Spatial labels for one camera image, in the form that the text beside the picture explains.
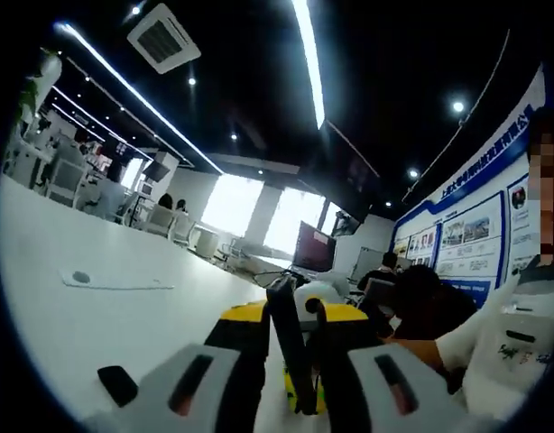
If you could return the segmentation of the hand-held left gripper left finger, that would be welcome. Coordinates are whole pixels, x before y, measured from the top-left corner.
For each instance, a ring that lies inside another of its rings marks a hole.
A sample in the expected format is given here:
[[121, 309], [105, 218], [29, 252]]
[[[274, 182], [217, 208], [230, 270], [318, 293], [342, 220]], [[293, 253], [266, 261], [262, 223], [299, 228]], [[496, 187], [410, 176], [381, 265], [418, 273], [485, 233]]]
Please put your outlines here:
[[182, 347], [89, 432], [251, 432], [265, 381], [270, 318], [262, 302], [225, 311], [202, 344]]

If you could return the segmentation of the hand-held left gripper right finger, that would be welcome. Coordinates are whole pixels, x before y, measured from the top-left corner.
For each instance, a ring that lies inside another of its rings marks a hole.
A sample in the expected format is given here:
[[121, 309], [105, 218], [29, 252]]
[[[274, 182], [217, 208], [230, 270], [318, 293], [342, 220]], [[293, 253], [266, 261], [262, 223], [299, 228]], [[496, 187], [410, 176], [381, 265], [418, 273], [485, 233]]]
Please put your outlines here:
[[399, 344], [378, 344], [368, 317], [316, 304], [320, 376], [333, 432], [459, 432], [465, 411], [445, 380]]

